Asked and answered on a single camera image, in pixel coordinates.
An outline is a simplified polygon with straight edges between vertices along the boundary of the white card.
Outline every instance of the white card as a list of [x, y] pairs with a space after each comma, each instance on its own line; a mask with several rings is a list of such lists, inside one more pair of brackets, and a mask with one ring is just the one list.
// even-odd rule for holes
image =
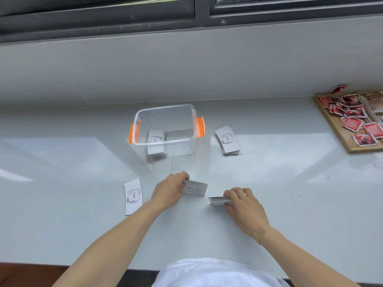
[[224, 205], [225, 203], [232, 204], [228, 196], [218, 196], [209, 198], [211, 205]]
[[131, 215], [142, 206], [140, 178], [125, 183], [125, 215]]
[[182, 190], [183, 193], [191, 193], [199, 196], [205, 196], [208, 185], [206, 183], [197, 182], [193, 180], [184, 180], [185, 188]]
[[[149, 137], [148, 137], [148, 143], [156, 143], [156, 142], [162, 142], [165, 141], [165, 131], [164, 130], [150, 130], [149, 131]], [[161, 156], [165, 155], [166, 153], [166, 146], [148, 146], [147, 148], [147, 154], [153, 155], [153, 156]]]
[[240, 148], [232, 128], [224, 126], [215, 133], [221, 143], [223, 154], [238, 154]]

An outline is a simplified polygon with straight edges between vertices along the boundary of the hand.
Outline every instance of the hand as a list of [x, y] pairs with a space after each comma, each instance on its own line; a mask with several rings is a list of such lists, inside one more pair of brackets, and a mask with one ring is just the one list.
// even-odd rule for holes
[[236, 225], [260, 244], [270, 225], [263, 206], [254, 197], [251, 189], [235, 187], [226, 190], [223, 196], [229, 196], [233, 203], [233, 205], [225, 203], [225, 207]]
[[151, 200], [161, 211], [168, 209], [176, 204], [180, 199], [182, 190], [185, 187], [184, 180], [189, 180], [189, 174], [185, 171], [177, 174], [170, 174], [156, 185]]

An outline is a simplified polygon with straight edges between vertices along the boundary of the wooden tray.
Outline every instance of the wooden tray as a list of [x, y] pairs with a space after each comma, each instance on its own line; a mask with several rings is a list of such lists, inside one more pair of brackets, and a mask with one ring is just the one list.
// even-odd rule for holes
[[[330, 127], [333, 129], [335, 135], [338, 137], [339, 141], [342, 143], [343, 147], [346, 149], [348, 153], [361, 153], [361, 152], [372, 152], [372, 151], [383, 151], [383, 139], [377, 139], [377, 146], [358, 146], [354, 139], [352, 139], [352, 135], [354, 134], [366, 134], [364, 129], [358, 131], [358, 133], [354, 133], [350, 130], [347, 130], [342, 125], [342, 121], [339, 116], [334, 114], [330, 114], [330, 112], [325, 109], [318, 97], [326, 97], [326, 96], [345, 96], [347, 94], [352, 94], [351, 92], [341, 92], [339, 94], [319, 94], [314, 96], [314, 102], [317, 105], [318, 109], [321, 111], [324, 118], [327, 120]], [[367, 121], [374, 122], [371, 118], [367, 118]]]

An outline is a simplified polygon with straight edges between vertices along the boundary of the white table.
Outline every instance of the white table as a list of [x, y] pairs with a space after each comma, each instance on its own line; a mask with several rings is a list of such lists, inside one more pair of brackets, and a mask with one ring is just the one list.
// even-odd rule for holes
[[[191, 102], [206, 136], [191, 156], [151, 162], [127, 143], [137, 110], [166, 104], [46, 107], [0, 114], [0, 261], [70, 265], [125, 218], [123, 184], [144, 201], [169, 173], [208, 183], [184, 194], [144, 238], [130, 268], [186, 257], [238, 261], [286, 275], [207, 197], [252, 188], [272, 226], [352, 280], [383, 283], [383, 153], [347, 154], [311, 98]], [[224, 157], [214, 130], [241, 146]]]

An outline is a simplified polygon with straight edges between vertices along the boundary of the white wall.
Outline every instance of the white wall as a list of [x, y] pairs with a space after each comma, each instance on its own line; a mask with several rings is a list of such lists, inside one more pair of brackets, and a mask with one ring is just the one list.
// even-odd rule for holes
[[0, 104], [307, 96], [383, 88], [383, 16], [0, 46]]

